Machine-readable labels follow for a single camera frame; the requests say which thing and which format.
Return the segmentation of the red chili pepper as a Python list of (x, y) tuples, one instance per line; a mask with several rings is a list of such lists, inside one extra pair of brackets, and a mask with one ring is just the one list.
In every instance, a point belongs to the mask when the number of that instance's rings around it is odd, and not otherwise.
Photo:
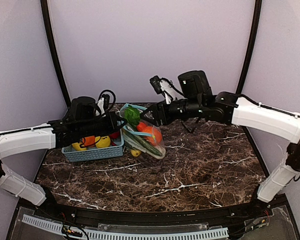
[(146, 129), (147, 126), (148, 126), (147, 124), (145, 124), (144, 122), (141, 121), (141, 122), (136, 126), (136, 129), (137, 129), (138, 132), (143, 132), (143, 131)]

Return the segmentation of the green cucumber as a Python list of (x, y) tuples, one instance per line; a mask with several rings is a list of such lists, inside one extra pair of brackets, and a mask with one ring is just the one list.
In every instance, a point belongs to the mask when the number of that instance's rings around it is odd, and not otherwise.
[(139, 135), (134, 135), (129, 132), (126, 133), (130, 138), (132, 138), (134, 141), (136, 141), (138, 144), (140, 144), (142, 147), (144, 147), (146, 150), (148, 150), (150, 153), (162, 157), (162, 153), (156, 149), (154, 146), (152, 146), (150, 143), (148, 143), (143, 137)]

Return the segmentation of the orange fruit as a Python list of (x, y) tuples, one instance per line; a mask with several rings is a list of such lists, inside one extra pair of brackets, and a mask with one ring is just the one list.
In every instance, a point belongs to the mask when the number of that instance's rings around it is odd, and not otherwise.
[(141, 132), (150, 134), (150, 136), (146, 136), (146, 139), (153, 146), (160, 145), (163, 140), (161, 131), (154, 126), (146, 126)]

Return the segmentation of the yellow mango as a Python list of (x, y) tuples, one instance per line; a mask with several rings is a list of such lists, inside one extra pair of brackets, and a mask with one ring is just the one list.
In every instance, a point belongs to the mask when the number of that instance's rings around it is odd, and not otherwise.
[(140, 155), (141, 155), (141, 151), (140, 150), (138, 150), (138, 149), (131, 149), (130, 150), (130, 153), (131, 153), (131, 155), (133, 156), (133, 157), (139, 157)]

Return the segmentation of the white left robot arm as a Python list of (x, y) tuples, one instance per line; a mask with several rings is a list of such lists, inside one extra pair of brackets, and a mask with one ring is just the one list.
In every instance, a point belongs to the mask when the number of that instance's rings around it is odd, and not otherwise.
[(102, 100), (81, 96), (71, 101), (65, 116), (38, 126), (0, 131), (0, 188), (35, 206), (47, 202), (49, 191), (17, 174), (5, 165), (6, 157), (68, 147), (82, 138), (108, 136), (119, 131), (127, 120), (104, 107)]

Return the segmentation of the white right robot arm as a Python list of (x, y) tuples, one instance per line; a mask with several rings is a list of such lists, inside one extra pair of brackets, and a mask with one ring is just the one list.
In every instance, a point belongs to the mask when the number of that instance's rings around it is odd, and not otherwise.
[(176, 88), (166, 78), (152, 77), (155, 92), (165, 94), (166, 100), (150, 105), (140, 117), (157, 127), (175, 120), (205, 119), (225, 125), (249, 127), (289, 141), (287, 158), (264, 180), (256, 191), (260, 202), (269, 203), (294, 177), (300, 174), (300, 113), (285, 111), (256, 102), (244, 94), (223, 91), (214, 95), (202, 70), (192, 70), (178, 76), (181, 87)]

